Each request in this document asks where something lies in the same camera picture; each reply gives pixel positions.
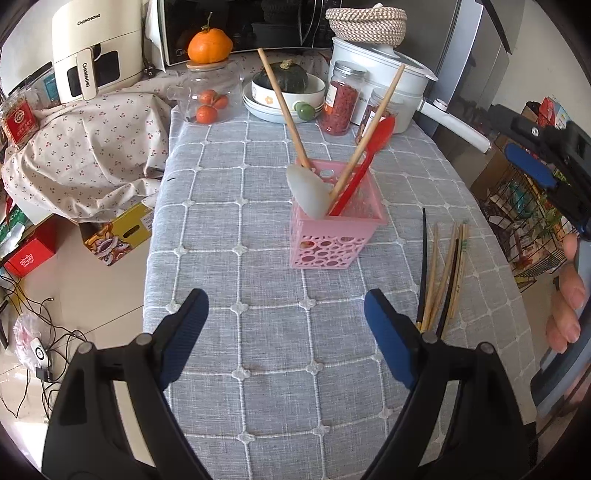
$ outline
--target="wire shelf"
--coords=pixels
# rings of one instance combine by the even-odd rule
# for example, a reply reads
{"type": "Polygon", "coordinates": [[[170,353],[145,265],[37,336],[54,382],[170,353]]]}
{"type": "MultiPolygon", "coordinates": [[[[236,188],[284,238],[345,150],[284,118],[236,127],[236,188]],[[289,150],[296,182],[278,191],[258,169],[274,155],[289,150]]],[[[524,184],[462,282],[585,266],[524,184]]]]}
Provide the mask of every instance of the wire shelf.
{"type": "Polygon", "coordinates": [[[574,229],[529,176],[509,165],[487,197],[480,209],[521,292],[566,261],[562,239],[574,229]]]}

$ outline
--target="woven basket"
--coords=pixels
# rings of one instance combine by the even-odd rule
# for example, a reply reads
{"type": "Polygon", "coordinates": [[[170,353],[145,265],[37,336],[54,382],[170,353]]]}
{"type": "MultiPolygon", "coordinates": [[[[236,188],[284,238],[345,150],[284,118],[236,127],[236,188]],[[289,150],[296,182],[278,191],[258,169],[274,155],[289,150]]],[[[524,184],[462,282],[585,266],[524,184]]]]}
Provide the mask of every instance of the woven basket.
{"type": "Polygon", "coordinates": [[[326,19],[336,36],[346,41],[398,47],[406,34],[407,15],[399,8],[329,8],[326,19]]]}

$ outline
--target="wall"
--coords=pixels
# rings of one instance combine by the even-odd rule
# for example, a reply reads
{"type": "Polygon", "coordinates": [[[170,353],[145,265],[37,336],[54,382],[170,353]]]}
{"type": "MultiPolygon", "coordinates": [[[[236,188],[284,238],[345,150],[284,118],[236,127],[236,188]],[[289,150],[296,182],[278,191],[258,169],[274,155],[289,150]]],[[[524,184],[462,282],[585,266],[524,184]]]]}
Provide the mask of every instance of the wall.
{"type": "Polygon", "coordinates": [[[517,46],[493,104],[521,112],[553,96],[591,134],[591,85],[564,38],[533,0],[526,0],[517,46]]]}

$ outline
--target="changhong logo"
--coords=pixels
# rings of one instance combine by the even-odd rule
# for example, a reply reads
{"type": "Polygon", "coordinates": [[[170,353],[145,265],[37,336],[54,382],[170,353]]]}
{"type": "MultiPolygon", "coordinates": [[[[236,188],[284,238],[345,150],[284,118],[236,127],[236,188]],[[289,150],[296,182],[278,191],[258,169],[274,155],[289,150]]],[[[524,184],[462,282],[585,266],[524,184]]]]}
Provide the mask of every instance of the changhong logo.
{"type": "Polygon", "coordinates": [[[84,23],[86,23],[86,22],[89,22],[90,20],[95,20],[95,19],[97,19],[97,18],[100,18],[100,14],[96,14],[94,17],[89,17],[89,18],[87,18],[86,20],[80,20],[80,21],[78,22],[78,25],[82,25],[82,24],[84,24],[84,23]]]}
{"type": "Polygon", "coordinates": [[[90,78],[88,76],[88,64],[84,62],[82,64],[82,72],[84,73],[84,83],[86,84],[86,88],[90,88],[90,78]]]}

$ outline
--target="pot handle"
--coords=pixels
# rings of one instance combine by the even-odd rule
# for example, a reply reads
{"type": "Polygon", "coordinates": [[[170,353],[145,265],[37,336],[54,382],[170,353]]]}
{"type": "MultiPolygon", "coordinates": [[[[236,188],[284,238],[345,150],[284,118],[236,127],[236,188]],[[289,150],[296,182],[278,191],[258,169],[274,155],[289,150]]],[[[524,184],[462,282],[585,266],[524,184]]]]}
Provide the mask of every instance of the pot handle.
{"type": "Polygon", "coordinates": [[[476,147],[482,153],[491,149],[491,142],[480,132],[474,130],[470,125],[462,122],[459,118],[441,110],[423,99],[423,105],[418,109],[423,115],[432,118],[438,124],[447,127],[459,137],[462,137],[468,143],[476,147]]]}

